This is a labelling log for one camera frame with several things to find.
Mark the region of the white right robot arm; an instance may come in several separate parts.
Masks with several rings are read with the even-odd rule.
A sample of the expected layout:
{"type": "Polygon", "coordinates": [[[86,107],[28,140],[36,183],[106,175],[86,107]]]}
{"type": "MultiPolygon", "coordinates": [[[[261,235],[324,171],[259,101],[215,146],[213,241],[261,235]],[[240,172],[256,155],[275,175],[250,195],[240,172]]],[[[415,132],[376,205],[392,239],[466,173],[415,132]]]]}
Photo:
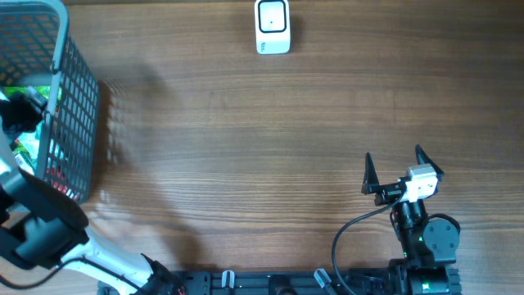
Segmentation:
{"type": "Polygon", "coordinates": [[[382,269],[352,270],[348,274],[361,294],[460,294],[456,262],[461,227],[443,213],[428,214],[424,201],[438,193],[444,171],[418,145],[417,164],[393,184],[381,184],[372,156],[365,157],[362,193],[373,194],[375,205],[391,208],[390,222],[404,256],[382,269]]]}

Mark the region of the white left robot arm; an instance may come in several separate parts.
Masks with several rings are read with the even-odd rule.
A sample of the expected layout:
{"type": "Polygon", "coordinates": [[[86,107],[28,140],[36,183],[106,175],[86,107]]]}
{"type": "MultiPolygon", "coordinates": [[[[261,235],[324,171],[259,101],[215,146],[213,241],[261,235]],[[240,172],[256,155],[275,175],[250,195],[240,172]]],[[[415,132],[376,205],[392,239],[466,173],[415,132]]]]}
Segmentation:
{"type": "Polygon", "coordinates": [[[102,237],[73,200],[24,170],[11,150],[19,134],[44,120],[47,99],[27,87],[1,96],[1,221],[9,208],[21,204],[28,215],[1,228],[1,256],[22,270],[36,266],[49,274],[34,284],[8,288],[25,290],[46,283],[61,270],[73,270],[112,287],[119,294],[185,294],[187,287],[159,261],[130,253],[102,237]]]}

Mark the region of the light blue wet wipes pack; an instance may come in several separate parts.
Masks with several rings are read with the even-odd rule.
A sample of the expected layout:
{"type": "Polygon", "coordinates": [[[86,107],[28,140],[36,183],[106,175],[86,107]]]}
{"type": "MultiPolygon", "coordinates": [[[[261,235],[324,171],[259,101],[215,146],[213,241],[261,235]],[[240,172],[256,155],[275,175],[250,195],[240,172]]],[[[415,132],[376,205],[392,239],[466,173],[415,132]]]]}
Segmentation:
{"type": "Polygon", "coordinates": [[[13,155],[23,170],[34,175],[38,166],[38,153],[43,122],[39,123],[34,132],[22,133],[15,141],[13,155]]]}

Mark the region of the green snack bag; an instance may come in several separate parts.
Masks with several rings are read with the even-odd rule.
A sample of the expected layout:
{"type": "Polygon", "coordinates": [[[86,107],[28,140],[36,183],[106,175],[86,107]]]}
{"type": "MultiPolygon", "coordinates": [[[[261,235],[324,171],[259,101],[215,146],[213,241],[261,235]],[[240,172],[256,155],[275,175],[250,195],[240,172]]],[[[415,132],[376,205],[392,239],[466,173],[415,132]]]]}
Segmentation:
{"type": "Polygon", "coordinates": [[[2,92],[6,98],[10,98],[15,93],[23,93],[29,96],[36,97],[39,100],[45,99],[48,101],[51,97],[50,86],[26,86],[26,87],[2,87],[2,92]]]}

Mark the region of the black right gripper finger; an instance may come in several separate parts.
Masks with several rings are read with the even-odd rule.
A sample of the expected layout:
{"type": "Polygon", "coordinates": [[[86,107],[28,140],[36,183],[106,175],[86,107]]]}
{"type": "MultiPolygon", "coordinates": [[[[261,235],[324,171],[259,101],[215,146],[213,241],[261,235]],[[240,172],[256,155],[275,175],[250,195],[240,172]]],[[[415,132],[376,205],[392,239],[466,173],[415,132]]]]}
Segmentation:
{"type": "Polygon", "coordinates": [[[419,144],[415,146],[415,156],[419,165],[429,164],[436,172],[437,177],[445,175],[445,172],[423,151],[419,144]]]}
{"type": "Polygon", "coordinates": [[[379,185],[379,180],[377,177],[375,165],[373,164],[373,158],[371,153],[367,152],[365,155],[363,186],[370,187],[377,185],[379,185]]]}

